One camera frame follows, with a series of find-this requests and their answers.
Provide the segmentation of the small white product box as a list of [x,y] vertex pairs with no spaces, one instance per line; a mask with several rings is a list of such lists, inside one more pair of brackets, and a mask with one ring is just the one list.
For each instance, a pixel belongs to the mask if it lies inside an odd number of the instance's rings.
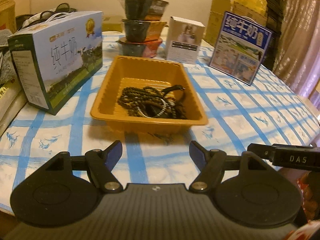
[[165,42],[166,60],[195,64],[204,30],[201,22],[171,16]]

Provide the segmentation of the blue milk carton box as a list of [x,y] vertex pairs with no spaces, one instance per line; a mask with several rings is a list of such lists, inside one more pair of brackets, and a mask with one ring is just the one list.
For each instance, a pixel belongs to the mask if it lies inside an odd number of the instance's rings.
[[272,32],[252,19],[225,12],[209,66],[251,85]]

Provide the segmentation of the bottom red instant food bowl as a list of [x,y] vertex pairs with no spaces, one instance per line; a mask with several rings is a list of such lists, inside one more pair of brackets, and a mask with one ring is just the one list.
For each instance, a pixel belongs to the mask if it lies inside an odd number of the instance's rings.
[[155,57],[162,42],[161,38],[146,42],[129,42],[125,37],[117,41],[121,55],[146,58]]

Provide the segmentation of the black folding cart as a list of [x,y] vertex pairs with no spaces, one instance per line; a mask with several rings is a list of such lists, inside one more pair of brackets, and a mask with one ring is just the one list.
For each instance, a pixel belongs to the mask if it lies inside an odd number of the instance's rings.
[[284,18],[284,0],[266,0],[266,27],[272,31],[272,36],[263,59],[263,65],[272,70],[276,59],[279,40],[281,36],[281,25]]

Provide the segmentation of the middle orange instant food bowl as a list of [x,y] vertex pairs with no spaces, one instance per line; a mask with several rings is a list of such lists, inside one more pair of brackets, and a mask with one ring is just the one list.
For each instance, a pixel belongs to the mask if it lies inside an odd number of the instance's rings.
[[143,21],[122,19],[125,36],[129,42],[149,42],[158,40],[166,21]]

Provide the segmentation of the white green milk carton box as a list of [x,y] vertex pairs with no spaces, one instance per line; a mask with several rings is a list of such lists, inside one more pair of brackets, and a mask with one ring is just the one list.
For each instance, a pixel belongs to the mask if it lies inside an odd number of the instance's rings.
[[28,102],[56,115],[103,65],[100,11],[50,16],[8,38],[20,84]]

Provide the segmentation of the brown cardboard box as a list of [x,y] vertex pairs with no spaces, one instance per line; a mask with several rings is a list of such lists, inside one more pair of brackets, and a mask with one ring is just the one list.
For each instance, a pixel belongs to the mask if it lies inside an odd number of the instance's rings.
[[226,11],[232,11],[232,3],[230,0],[212,0],[209,20],[203,39],[213,47],[219,36]]

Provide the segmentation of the pink curtain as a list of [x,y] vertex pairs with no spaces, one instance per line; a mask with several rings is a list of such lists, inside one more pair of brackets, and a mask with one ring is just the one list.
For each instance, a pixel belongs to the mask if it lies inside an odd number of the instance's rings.
[[285,0],[273,72],[319,107],[319,0]]

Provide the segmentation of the top black instant food bowl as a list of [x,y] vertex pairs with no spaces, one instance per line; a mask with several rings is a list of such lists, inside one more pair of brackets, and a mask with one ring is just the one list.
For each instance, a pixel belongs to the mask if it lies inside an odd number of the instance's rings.
[[118,0],[128,20],[160,21],[169,2],[164,0]]

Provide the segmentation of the orange plastic tray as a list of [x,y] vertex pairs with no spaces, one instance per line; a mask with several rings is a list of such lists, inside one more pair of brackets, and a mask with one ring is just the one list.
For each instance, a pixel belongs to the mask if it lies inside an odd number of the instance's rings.
[[[159,118],[148,118],[145,105],[165,106]],[[180,133],[208,124],[208,118],[180,63],[116,56],[91,109],[94,119],[115,131]]]

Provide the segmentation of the black cylinder seal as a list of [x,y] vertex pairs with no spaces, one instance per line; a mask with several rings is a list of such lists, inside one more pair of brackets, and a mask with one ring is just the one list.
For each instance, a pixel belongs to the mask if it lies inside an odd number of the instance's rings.
[[165,106],[155,106],[152,104],[145,105],[145,114],[148,118],[159,118],[166,110]]

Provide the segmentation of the yellow plastic bag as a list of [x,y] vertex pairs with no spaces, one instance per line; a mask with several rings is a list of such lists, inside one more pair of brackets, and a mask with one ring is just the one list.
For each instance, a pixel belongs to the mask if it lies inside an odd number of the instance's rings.
[[260,15],[266,14],[267,0],[234,0],[233,7],[243,5],[244,7],[257,12]]

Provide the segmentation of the cardboard box at left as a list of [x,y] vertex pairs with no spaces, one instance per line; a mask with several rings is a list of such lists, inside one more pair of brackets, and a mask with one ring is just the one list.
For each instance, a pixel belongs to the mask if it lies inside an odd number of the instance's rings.
[[14,0],[0,0],[0,26],[1,30],[17,31]]

